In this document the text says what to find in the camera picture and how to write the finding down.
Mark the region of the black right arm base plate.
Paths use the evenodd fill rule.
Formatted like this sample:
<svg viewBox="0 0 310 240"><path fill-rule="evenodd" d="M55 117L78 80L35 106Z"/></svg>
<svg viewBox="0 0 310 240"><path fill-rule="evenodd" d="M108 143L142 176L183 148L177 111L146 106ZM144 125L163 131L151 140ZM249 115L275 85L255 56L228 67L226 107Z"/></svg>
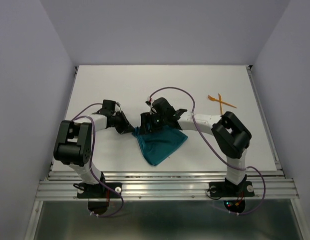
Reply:
<svg viewBox="0 0 310 240"><path fill-rule="evenodd" d="M214 181L209 183L207 192L212 198L236 198L254 197L254 188L251 181L243 181L235 185L227 180Z"/></svg>

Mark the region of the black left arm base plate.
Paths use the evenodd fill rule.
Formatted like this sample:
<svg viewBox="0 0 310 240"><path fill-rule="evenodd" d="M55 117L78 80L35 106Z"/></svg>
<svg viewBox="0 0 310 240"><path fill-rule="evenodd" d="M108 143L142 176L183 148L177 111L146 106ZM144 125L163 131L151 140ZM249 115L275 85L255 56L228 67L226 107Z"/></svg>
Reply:
<svg viewBox="0 0 310 240"><path fill-rule="evenodd" d="M114 193L100 184L90 185L80 182L74 183L73 186L77 189L78 199L119 199L117 192Z"/></svg>

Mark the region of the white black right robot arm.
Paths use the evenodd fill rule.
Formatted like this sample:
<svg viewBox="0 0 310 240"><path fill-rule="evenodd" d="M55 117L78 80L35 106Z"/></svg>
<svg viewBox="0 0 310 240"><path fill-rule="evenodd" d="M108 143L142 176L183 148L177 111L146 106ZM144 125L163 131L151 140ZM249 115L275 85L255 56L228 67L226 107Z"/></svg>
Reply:
<svg viewBox="0 0 310 240"><path fill-rule="evenodd" d="M233 112L223 115L194 114L185 109L175 112L144 112L141 125L133 133L146 161L157 166L187 140L183 131L196 131L203 137L213 136L221 152L227 173L223 182L210 184L216 198L231 197L244 191L247 179L245 157L252 138L251 133Z"/></svg>

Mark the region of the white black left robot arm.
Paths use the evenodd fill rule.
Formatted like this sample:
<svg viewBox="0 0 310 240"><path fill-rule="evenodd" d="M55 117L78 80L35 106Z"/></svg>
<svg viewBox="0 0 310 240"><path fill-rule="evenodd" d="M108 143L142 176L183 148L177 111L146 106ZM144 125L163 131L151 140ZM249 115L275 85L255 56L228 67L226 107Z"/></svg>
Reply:
<svg viewBox="0 0 310 240"><path fill-rule="evenodd" d="M74 185L81 198L101 197L106 192L104 174L92 163L92 157L94 134L107 128L114 128L119 134L134 131L121 110L100 109L91 115L60 123L53 157L81 178L82 183Z"/></svg>

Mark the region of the teal cloth napkin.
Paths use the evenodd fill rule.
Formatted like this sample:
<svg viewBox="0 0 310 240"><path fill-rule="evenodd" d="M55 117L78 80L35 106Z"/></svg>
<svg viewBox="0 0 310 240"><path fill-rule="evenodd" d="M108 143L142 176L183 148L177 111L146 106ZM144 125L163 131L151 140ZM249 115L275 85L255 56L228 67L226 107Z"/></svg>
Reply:
<svg viewBox="0 0 310 240"><path fill-rule="evenodd" d="M144 159L151 166L159 165L188 139L180 130L169 126L149 134L141 134L140 128L136 127L132 135L137 139Z"/></svg>

